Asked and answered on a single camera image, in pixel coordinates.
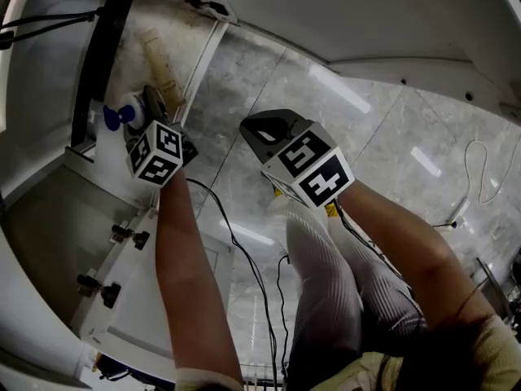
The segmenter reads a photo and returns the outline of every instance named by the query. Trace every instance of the power cord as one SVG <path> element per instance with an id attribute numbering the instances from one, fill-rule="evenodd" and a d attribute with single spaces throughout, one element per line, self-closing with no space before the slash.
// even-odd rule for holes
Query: power cord
<path id="1" fill-rule="evenodd" d="M 340 216 L 340 219 L 342 220 L 342 224 L 344 225 L 344 227 L 348 230 L 349 233 L 351 233 L 354 237 L 356 237 L 360 243 L 362 243 L 364 246 L 366 246 L 368 249 L 370 249 L 371 251 L 373 251 L 377 257 L 379 257 L 383 263 L 385 263 L 385 265 L 387 265 L 387 267 L 389 268 L 389 270 L 392 271 L 392 273 L 394 275 L 396 275 L 399 279 L 401 279 L 403 282 L 405 282 L 404 278 L 401 276 L 401 274 L 395 270 L 390 264 L 389 262 L 387 262 L 387 259 L 386 257 L 378 252 L 375 248 L 373 248 L 364 238 L 362 238 L 360 236 L 360 234 L 355 231 L 351 225 L 349 224 L 348 220 L 345 218 L 344 216 L 344 211 L 340 208 L 339 204 L 337 203 L 336 199 L 333 199 L 333 204 L 335 205 L 337 211 L 339 212 L 339 216 Z"/>
<path id="2" fill-rule="evenodd" d="M 282 325 L 284 326 L 284 330 L 286 331 L 286 337 L 284 338 L 284 352 L 282 353 L 282 357 L 281 357 L 281 365 L 282 365 L 282 375 L 284 376 L 284 384 L 287 384 L 287 370 L 286 370 L 286 365 L 284 363 L 284 359 L 286 358 L 287 338 L 289 337 L 290 333 L 286 327 L 286 319 L 284 317 L 284 294 L 282 294 L 282 289 L 280 288 L 280 283 L 279 283 L 279 281 L 280 281 L 280 264 L 282 263 L 282 261 L 284 259 L 287 260 L 288 264 L 290 263 L 289 255 L 284 255 L 283 257 L 281 257 L 279 259 L 278 273 L 277 273 L 277 288 L 278 288 L 278 292 L 280 292 L 280 297 L 282 299 L 282 304 L 280 306 L 280 314 L 282 315 Z"/>
<path id="3" fill-rule="evenodd" d="M 59 22 L 57 24 L 52 24 L 50 26 L 46 26 L 45 28 L 41 28 L 38 30 L 34 30 L 29 33 L 24 33 L 22 35 L 16 35 L 14 30 L 8 30 L 7 32 L 0 33 L 0 51 L 5 49 L 9 49 L 14 42 L 23 41 L 24 39 L 29 39 L 30 37 L 35 37 L 37 35 L 41 35 L 45 32 L 50 32 L 51 30 L 64 28 L 71 24 L 76 24 L 80 22 L 92 22 L 94 21 L 94 17 L 97 15 L 101 15 L 103 13 L 103 7 L 99 7 L 94 11 L 85 11 L 82 13 L 65 13 L 62 15 L 38 15 L 38 16 L 30 16 L 25 17 L 23 19 L 13 20 L 12 22 L 3 24 L 0 26 L 0 30 L 5 28 L 12 28 L 15 26 L 20 26 L 21 24 L 40 22 L 44 20 L 60 20 L 60 19 L 69 19 L 64 22 Z"/>
<path id="4" fill-rule="evenodd" d="M 468 143 L 468 145 L 466 145 L 465 153 L 464 153 L 465 171 L 466 171 L 466 177 L 467 177 L 467 180 L 468 180 L 468 186 L 467 186 L 467 189 L 466 189 L 466 197 L 468 197 L 468 195 L 471 193 L 471 173 L 469 172 L 469 166 L 468 166 L 468 164 L 466 162 L 466 153 L 469 150 L 469 147 L 471 147 L 471 145 L 473 143 L 478 143 L 479 145 L 481 145 L 482 147 L 485 148 L 485 160 L 484 160 L 484 163 L 483 163 L 483 168 L 481 169 L 481 185 L 479 186 L 479 194 L 478 194 L 478 203 L 479 203 L 479 205 L 485 205 L 485 204 L 490 203 L 492 200 L 494 200 L 496 198 L 496 196 L 499 194 L 499 191 L 501 190 L 501 187 L 503 186 L 503 183 L 505 182 L 506 177 L 508 176 L 508 174 L 510 172 L 510 169 L 512 168 L 512 162 L 514 161 L 514 155 L 515 155 L 515 152 L 516 152 L 516 150 L 518 148 L 519 141 L 521 141 L 521 135 L 519 136 L 518 142 L 515 144 L 515 148 L 512 151 L 512 157 L 510 158 L 510 163 L 508 164 L 508 169 L 506 170 L 505 177 L 503 177 L 503 179 L 501 180 L 499 186 L 497 187 L 496 194 L 494 194 L 492 197 L 490 197 L 486 201 L 481 201 L 481 193 L 483 191 L 483 185 L 484 185 L 485 167 L 487 166 L 487 157 L 488 157 L 487 145 L 485 145 L 483 142 L 481 142 L 481 141 L 479 141 L 477 139 L 471 140 Z"/>
<path id="5" fill-rule="evenodd" d="M 243 248 L 243 246 L 237 241 L 237 238 L 235 237 L 234 232 L 231 229 L 230 222 L 228 221 L 228 217 L 226 216 L 225 210 L 222 207 L 222 203 L 219 200 L 219 197 L 217 197 L 217 194 L 215 194 L 210 188 L 206 187 L 203 183 L 196 181 L 192 178 L 186 179 L 188 182 L 192 182 L 202 188 L 204 188 L 208 194 L 213 198 L 213 200 L 216 202 L 217 207 L 219 208 L 219 211 L 221 211 L 222 217 L 224 218 L 226 225 L 228 226 L 228 229 L 230 230 L 231 235 L 231 242 L 234 246 L 239 248 L 243 253 L 244 256 L 247 258 L 248 263 L 250 264 L 250 267 L 252 268 L 253 276 L 255 276 L 256 281 L 259 284 L 260 290 L 262 291 L 262 296 L 264 298 L 264 307 L 266 312 L 266 320 L 268 322 L 268 331 L 269 331 L 269 347 L 271 349 L 271 363 L 273 368 L 273 374 L 274 374 L 274 389 L 277 390 L 277 338 L 275 337 L 273 325 L 271 324 L 271 319 L 269 318 L 269 308 L 268 308 L 268 296 L 266 294 L 266 289 L 264 285 L 264 281 L 262 280 L 261 272 L 259 271 L 259 267 L 253 261 L 253 258 L 250 256 L 248 252 Z"/>

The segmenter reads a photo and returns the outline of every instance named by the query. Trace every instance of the forearm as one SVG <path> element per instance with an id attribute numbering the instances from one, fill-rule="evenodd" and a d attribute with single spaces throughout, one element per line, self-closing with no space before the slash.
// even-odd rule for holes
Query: forearm
<path id="1" fill-rule="evenodd" d="M 155 268 L 176 366 L 215 371 L 240 382 L 221 294 L 182 170 L 161 191 Z"/>
<path id="2" fill-rule="evenodd" d="M 455 316 L 468 323 L 493 314 L 484 297 L 473 294 L 475 285 L 443 237 L 420 217 L 358 181 L 339 202 L 402 273 L 432 327 Z"/>

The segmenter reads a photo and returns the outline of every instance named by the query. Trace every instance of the marble floor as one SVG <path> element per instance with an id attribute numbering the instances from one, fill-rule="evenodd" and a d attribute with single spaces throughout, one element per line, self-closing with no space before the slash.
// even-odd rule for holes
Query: marble floor
<path id="1" fill-rule="evenodd" d="M 239 134 L 244 117 L 275 108 L 290 108 L 319 121 L 342 148 L 356 178 L 432 225 L 445 222 L 466 195 L 466 145 L 478 139 L 488 147 L 482 193 L 486 200 L 507 171 L 521 129 L 437 94 L 372 81 L 331 79 L 327 71 L 294 51 L 230 27 L 186 121 L 186 130 L 200 151 L 186 174 L 216 192 L 231 222 L 274 240 L 269 244 L 266 239 L 236 233 L 262 272 L 280 356 L 284 330 L 276 280 L 284 251 L 265 220 L 273 189 L 261 177 L 261 163 Z M 464 266 L 481 257 L 500 281 L 508 276 L 510 259 L 521 244 L 520 160 L 517 152 L 497 198 L 479 205 L 484 149 L 472 145 L 468 152 L 471 206 L 464 214 L 464 226 L 442 230 Z M 229 243 L 230 234 L 220 224 L 222 217 L 212 198 L 197 187 L 191 193 L 201 230 Z M 296 275 L 286 262 L 281 264 L 280 279 L 289 353 L 298 297 Z M 245 367 L 269 365 L 261 290 L 240 251 L 235 254 L 228 319 L 240 362 Z"/>

